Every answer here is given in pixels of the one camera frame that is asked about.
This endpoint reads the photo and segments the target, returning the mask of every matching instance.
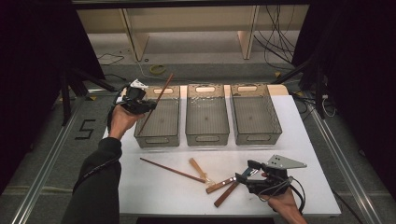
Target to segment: translucent storage bin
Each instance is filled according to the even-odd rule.
[[[235,143],[274,145],[282,129],[267,85],[232,85],[231,95]]]
[[[146,89],[148,99],[157,100],[163,87]],[[149,112],[136,123],[134,137],[140,147],[178,147],[180,117],[180,87],[169,86],[164,91],[143,131],[139,134]]]
[[[223,85],[191,84],[187,91],[186,137],[189,146],[225,146],[230,126]]]

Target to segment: person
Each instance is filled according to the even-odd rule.
[[[98,149],[81,166],[73,196],[64,212],[63,224],[120,223],[120,140],[143,117],[120,105],[114,107],[108,137],[99,142]],[[290,224],[306,223],[290,189],[283,195],[269,198],[268,204]]]
[[[291,188],[285,193],[277,196],[261,195],[268,202],[268,205],[276,210],[289,224],[306,224],[305,218],[301,215],[297,204],[294,200]]]

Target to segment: black cable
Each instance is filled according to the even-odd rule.
[[[119,77],[120,79],[122,79],[122,80],[124,80],[124,81],[127,80],[125,77],[120,77],[120,76],[117,76],[116,74],[105,74],[105,77],[109,77],[109,76]]]
[[[117,63],[117,62],[119,62],[119,61],[121,61],[121,60],[123,60],[123,59],[125,58],[125,57],[122,56],[122,55],[115,55],[115,54],[105,53],[105,54],[103,54],[102,56],[100,56],[100,57],[97,58],[97,59],[99,60],[99,59],[103,58],[103,57],[106,56],[106,55],[110,55],[110,56],[113,56],[113,57],[118,57],[118,58],[120,58],[120,59],[118,59],[118,60],[116,60],[116,61],[114,61],[114,62],[112,62],[112,63],[101,63],[101,65],[111,65],[111,64]]]
[[[118,155],[116,158],[114,158],[114,159],[112,159],[112,160],[110,160],[110,161],[107,161],[107,162],[103,163],[102,165],[96,166],[95,168],[91,169],[87,174],[85,174],[84,176],[82,176],[82,177],[77,181],[77,183],[75,184],[75,186],[73,187],[73,194],[74,194],[74,192],[76,191],[76,189],[79,187],[79,185],[80,185],[82,182],[84,182],[84,181],[85,181],[86,179],[88,179],[90,176],[92,176],[92,175],[98,173],[99,171],[101,171],[101,170],[107,168],[107,166],[109,166],[109,165],[111,165],[111,164],[117,162],[117,161],[120,159],[120,157],[121,157],[121,154]]]
[[[308,116],[312,113],[312,111],[314,111],[315,110],[315,108],[312,108],[311,109],[311,111],[309,111],[309,113],[305,116],[305,118],[303,119],[303,122],[304,122],[304,120],[306,120],[306,118],[308,118]]]
[[[296,5],[294,5],[293,6],[293,11],[291,12],[291,19],[290,19],[290,22],[289,22],[289,24],[288,24],[288,28],[286,29],[286,32],[285,33],[287,33],[288,32],[288,30],[289,30],[289,28],[290,28],[290,25],[291,25],[291,22],[293,21],[293,18],[294,18],[294,9],[296,8]]]
[[[268,42],[272,47],[277,48],[277,49],[280,49],[280,50],[284,50],[284,49],[280,48],[279,46],[277,46],[277,45],[271,43],[267,38],[265,38],[265,36],[262,34],[261,31],[259,31],[259,34],[260,34],[260,36],[265,40],[265,42]]]
[[[290,92],[290,95],[293,97],[294,100],[298,100],[298,101],[304,102],[307,105],[313,105],[313,106],[316,105],[315,104],[315,99],[304,98],[304,97],[301,97],[301,96],[299,96],[299,95],[297,95],[297,94],[295,94],[293,92]]]
[[[304,195],[304,197],[301,195],[301,193],[300,193],[293,185],[290,185],[290,188],[291,188],[291,189],[297,194],[297,196],[300,198],[301,204],[300,204],[300,207],[298,208],[298,210],[300,211],[300,214],[302,215],[302,214],[303,214],[304,207],[305,207],[305,192],[304,192],[303,186],[300,184],[300,182],[297,181],[297,183],[299,183],[301,189],[303,190],[303,195]]]
[[[346,201],[344,201],[343,198],[341,198],[340,195],[338,195],[337,192],[335,192],[335,190],[332,189],[332,193],[347,207],[347,209],[349,209],[349,211],[352,213],[352,215],[358,220],[358,222],[360,224],[363,224],[363,222],[361,221],[361,219],[359,218],[358,214],[356,214],[355,211],[353,211],[353,209],[349,206],[349,204],[347,204]]]
[[[264,60],[265,60],[265,62],[267,63],[267,64],[269,64],[270,66],[272,66],[272,67],[274,67],[274,68],[276,68],[276,66],[274,66],[274,65],[271,65],[269,62],[268,62],[268,60],[267,60],[267,58],[266,58],[266,49],[267,50],[270,50],[269,48],[268,48],[268,43],[271,41],[271,37],[274,35],[274,32],[275,32],[275,29],[273,29],[272,30],[272,32],[271,32],[271,34],[270,34],[270,37],[268,38],[268,42],[266,43],[266,45],[265,45],[265,47],[264,47],[264,45],[262,45],[263,47],[264,47]]]
[[[278,32],[278,36],[279,36],[278,43],[280,43],[280,45],[282,46],[281,49],[283,49],[283,53],[284,53],[285,57],[288,58],[288,56],[287,56],[287,54],[286,54],[286,51],[285,51],[284,48],[283,48],[283,44],[285,45],[286,49],[288,50],[289,54],[290,54],[291,57],[292,57],[291,50],[289,49],[288,44],[287,44],[284,40],[286,40],[292,47],[294,47],[294,45],[292,45],[292,44],[290,43],[290,41],[285,37],[285,35],[280,31],[280,22],[279,22],[280,6],[277,6],[277,7],[276,7],[276,12],[277,12],[277,15],[276,15],[276,22],[274,21],[274,18],[271,16],[271,12],[269,11],[268,6],[266,6],[266,10],[267,10],[267,13],[268,13],[268,15],[269,15],[269,17],[270,17],[270,19],[271,19],[272,24],[273,24],[273,32],[274,32],[275,30]]]
[[[299,100],[298,98],[294,98],[297,102],[302,102],[303,103],[303,105],[305,106],[305,109],[304,109],[304,111],[299,111],[298,113],[299,114],[304,114],[306,111],[308,111],[308,106],[306,105],[306,103],[304,102],[304,101],[302,101],[302,100]]]
[[[282,59],[282,60],[285,61],[286,63],[291,63],[288,59],[285,59],[284,57],[282,57],[281,55],[279,55],[278,53],[276,53],[276,52],[273,51],[272,49],[268,48],[267,46],[264,46],[264,44],[257,38],[257,36],[254,35],[254,38],[260,43],[260,45],[261,45],[263,48],[265,48],[265,49],[271,51],[273,54],[275,54],[277,57],[279,57],[280,59]]]
[[[264,190],[260,191],[259,194],[257,194],[257,196],[259,197],[259,199],[260,199],[262,202],[268,202],[268,200],[270,200],[271,197],[273,197],[274,195],[276,195],[281,189],[283,189],[283,188],[285,188],[286,186],[289,186],[289,185],[290,185],[290,182],[289,182],[288,179],[284,180],[284,179],[282,179],[282,178],[280,178],[280,177],[278,177],[278,176],[275,176],[275,175],[273,175],[273,177],[276,177],[277,179],[279,179],[279,180],[282,181],[282,182],[279,183],[279,184],[277,184],[277,185],[275,185],[275,186],[272,186],[272,187],[270,187],[270,188],[268,188],[268,189],[264,189]],[[274,193],[272,193],[271,195],[269,195],[269,197],[270,197],[269,199],[264,199],[264,198],[261,198],[261,197],[260,197],[260,195],[263,195],[265,191],[270,190],[270,189],[276,189],[276,191],[275,191]]]

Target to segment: white table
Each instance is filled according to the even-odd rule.
[[[256,195],[239,185],[217,208],[214,201],[228,188],[206,194],[206,185],[174,174],[139,158],[155,161],[181,172],[199,176],[189,164],[195,158],[208,177],[220,182],[234,173],[242,174],[247,161],[268,161],[274,154],[307,164],[306,168],[290,169],[288,175],[301,182],[306,194],[304,215],[333,217],[341,214],[329,184],[320,167],[302,120],[291,96],[272,96],[283,133],[274,146],[237,146],[233,137],[233,123],[229,98],[227,109],[230,136],[225,147],[188,147],[185,137],[186,88],[181,87],[180,146],[168,148],[140,148],[134,139],[134,128],[122,139],[120,159],[120,212],[136,216],[161,217],[275,217],[278,216]],[[262,178],[260,174],[252,178]],[[292,183],[299,191],[299,185]]]

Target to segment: metal rail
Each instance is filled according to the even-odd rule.
[[[74,9],[147,8],[147,7],[233,7],[263,5],[308,5],[312,0],[35,0],[39,7]]]
[[[314,110],[314,107],[312,105],[309,105],[309,107],[311,110]],[[363,185],[353,171],[353,168],[347,161],[343,150],[340,148],[334,136],[332,135],[332,131],[327,125],[326,120],[322,119],[316,110],[312,112],[312,116],[315,120],[315,123],[318,125],[319,130],[323,135],[323,138],[326,141],[326,144],[329,147],[329,150],[332,153],[332,156],[334,157],[335,162],[337,163],[338,168],[340,169],[341,174],[343,175],[347,185],[349,186],[349,189],[354,196],[356,203],[358,204],[367,223],[383,223],[379,214],[375,211],[373,202],[371,201]]]
[[[78,114],[79,109],[85,101],[85,97],[78,97],[75,105],[73,106],[72,116],[69,121],[62,127],[54,144],[52,145],[51,150],[49,151],[49,155],[47,156],[44,164],[41,166],[40,171],[35,178],[32,186],[29,188],[29,191],[26,193],[20,207],[15,213],[14,218],[11,223],[26,223],[28,217],[30,216],[33,207],[35,206],[35,202],[40,195],[40,191],[44,187],[50,172],[52,171],[52,167],[58,158],[59,153],[61,152],[61,148],[64,145],[64,142],[67,138],[67,135],[70,133],[71,127],[75,123],[76,116]]]

